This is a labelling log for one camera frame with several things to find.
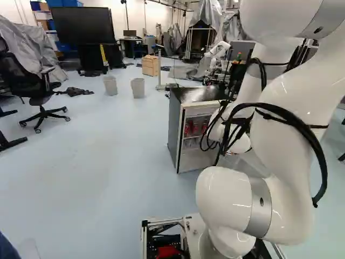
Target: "white bucket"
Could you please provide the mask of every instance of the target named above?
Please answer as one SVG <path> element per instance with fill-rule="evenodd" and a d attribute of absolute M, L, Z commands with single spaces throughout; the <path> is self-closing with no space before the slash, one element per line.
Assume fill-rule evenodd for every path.
<path fill-rule="evenodd" d="M 130 82 L 130 86 L 132 88 L 134 98 L 145 97 L 145 82 L 143 78 L 134 78 Z"/>
<path fill-rule="evenodd" d="M 114 96 L 118 93 L 118 87 L 116 86 L 116 78 L 113 76 L 103 77 L 104 86 L 109 96 Z"/>

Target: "gray cloth cover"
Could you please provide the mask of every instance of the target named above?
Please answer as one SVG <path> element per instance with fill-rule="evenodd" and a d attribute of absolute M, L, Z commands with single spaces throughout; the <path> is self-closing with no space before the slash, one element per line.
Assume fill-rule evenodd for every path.
<path fill-rule="evenodd" d="M 218 0 L 201 0 L 199 2 L 199 7 L 193 13 L 189 28 L 197 22 L 203 21 L 216 31 L 219 31 L 221 16 L 222 7 Z"/>
<path fill-rule="evenodd" d="M 168 29 L 168 32 L 163 33 L 163 45 L 167 55 L 173 56 L 176 50 L 182 44 L 182 35 L 180 32 L 179 24 L 175 23 L 172 27 Z"/>
<path fill-rule="evenodd" d="M 211 58 L 203 57 L 198 65 L 174 66 L 168 77 L 184 80 L 202 81 L 206 70 L 210 67 Z"/>
<path fill-rule="evenodd" d="M 250 40 L 249 36 L 242 29 L 242 25 L 238 16 L 235 16 L 236 12 L 229 12 L 223 14 L 222 23 L 219 31 L 217 31 L 215 44 L 221 42 L 231 42 L 237 39 Z"/>
<path fill-rule="evenodd" d="M 41 70 L 55 67 L 49 74 L 50 81 L 63 82 L 67 79 L 43 28 L 15 24 L 0 15 L 0 35 L 5 39 L 9 52 L 27 71 L 42 77 Z"/>

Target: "wall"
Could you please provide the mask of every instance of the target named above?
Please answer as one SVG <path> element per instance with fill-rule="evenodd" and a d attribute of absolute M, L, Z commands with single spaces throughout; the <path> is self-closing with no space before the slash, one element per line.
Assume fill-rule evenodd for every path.
<path fill-rule="evenodd" d="M 112 11 L 113 25 L 115 37 L 123 36 L 123 30 L 127 29 L 125 5 L 121 4 L 120 0 L 81 0 L 84 6 L 108 7 Z M 129 29 L 136 30 L 138 36 L 143 36 L 142 29 L 145 27 L 144 21 L 144 2 L 143 0 L 130 0 L 127 1 Z M 147 34 L 156 34 L 156 23 L 162 24 L 162 31 L 165 32 L 171 26 L 172 8 L 162 4 L 147 1 L 146 4 L 146 30 Z M 174 12 L 174 23 L 178 20 L 177 10 Z M 193 12 L 187 12 L 186 27 L 192 18 Z M 183 34 L 182 18 L 179 19 L 181 34 Z"/>
<path fill-rule="evenodd" d="M 0 15 L 13 23 L 35 25 L 30 0 L 0 0 Z"/>

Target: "floor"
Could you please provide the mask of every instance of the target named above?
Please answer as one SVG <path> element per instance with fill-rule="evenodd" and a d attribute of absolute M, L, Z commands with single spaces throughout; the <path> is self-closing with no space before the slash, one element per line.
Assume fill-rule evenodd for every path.
<path fill-rule="evenodd" d="M 164 59 L 162 65 L 173 66 L 174 61 Z M 66 105 L 72 120 L 49 119 L 41 134 L 30 127 L 34 123 L 25 129 L 17 124 L 36 108 L 22 105 L 19 98 L 1 103 L 5 111 L 18 109 L 0 121 L 6 137 L 29 140 L 0 155 L 0 230 L 13 244 L 35 239 L 42 259 L 140 258 L 141 220 L 197 212 L 198 172 L 175 173 L 167 149 L 169 102 L 155 90 L 157 77 L 142 75 L 135 65 L 110 74 L 117 79 L 117 96 L 105 95 L 102 76 L 85 78 L 69 72 L 62 90 L 74 86 L 95 94 L 54 96 L 45 107 Z M 162 72 L 162 83 L 174 83 L 167 74 Z M 144 99 L 132 97 L 130 80 L 135 77 L 145 79 Z M 345 165 L 336 159 L 345 152 L 344 117 L 344 111 L 336 111 L 322 142 L 329 189 L 315 210 L 315 233 L 301 246 L 284 248 L 289 258 L 345 254 L 341 242 Z M 312 190 L 320 183 L 316 163 L 311 183 Z"/>

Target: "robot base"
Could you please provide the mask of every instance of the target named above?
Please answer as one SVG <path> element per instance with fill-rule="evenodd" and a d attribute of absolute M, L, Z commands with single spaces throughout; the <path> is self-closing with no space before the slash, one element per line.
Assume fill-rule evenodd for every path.
<path fill-rule="evenodd" d="M 227 259 L 222 254 L 220 254 L 212 245 L 208 234 L 204 233 L 205 223 L 199 214 L 190 214 L 180 219 L 173 220 L 145 220 L 142 222 L 141 228 L 141 243 L 142 243 L 142 255 L 143 259 L 156 258 L 158 247 L 154 247 L 153 236 L 151 236 L 152 230 L 158 228 L 169 228 L 169 226 L 182 226 L 181 232 L 179 234 L 170 235 L 171 240 L 167 236 L 159 239 L 155 237 L 156 243 L 161 246 L 178 246 L 182 251 L 188 253 L 190 259 Z M 284 259 L 285 255 L 282 253 L 280 248 L 275 244 L 272 244 L 278 258 Z M 187 256 L 179 255 L 172 258 L 184 258 Z M 257 239 L 254 248 L 243 257 L 243 259 L 272 259 L 270 253 L 268 252 L 264 242 Z"/>

